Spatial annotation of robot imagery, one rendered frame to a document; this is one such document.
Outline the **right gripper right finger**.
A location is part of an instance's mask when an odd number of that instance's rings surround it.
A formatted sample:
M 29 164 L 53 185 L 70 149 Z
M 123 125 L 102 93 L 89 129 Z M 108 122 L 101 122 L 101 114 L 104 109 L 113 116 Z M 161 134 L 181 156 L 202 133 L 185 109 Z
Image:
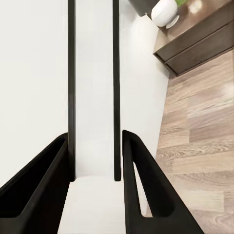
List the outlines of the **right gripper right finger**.
M 122 131 L 126 234 L 204 234 L 142 139 Z M 136 165 L 153 217 L 141 214 Z

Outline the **hardback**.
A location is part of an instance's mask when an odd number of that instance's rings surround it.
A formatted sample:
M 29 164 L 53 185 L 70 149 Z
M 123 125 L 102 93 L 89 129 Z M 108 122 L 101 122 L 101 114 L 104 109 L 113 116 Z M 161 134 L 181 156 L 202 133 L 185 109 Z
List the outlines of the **hardback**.
M 119 0 L 68 0 L 68 181 L 121 181 Z

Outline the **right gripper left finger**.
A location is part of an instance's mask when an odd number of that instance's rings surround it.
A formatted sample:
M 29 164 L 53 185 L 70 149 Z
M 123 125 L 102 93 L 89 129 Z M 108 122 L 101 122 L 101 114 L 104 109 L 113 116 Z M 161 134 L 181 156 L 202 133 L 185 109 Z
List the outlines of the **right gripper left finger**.
M 0 188 L 0 234 L 58 234 L 69 185 L 64 133 Z

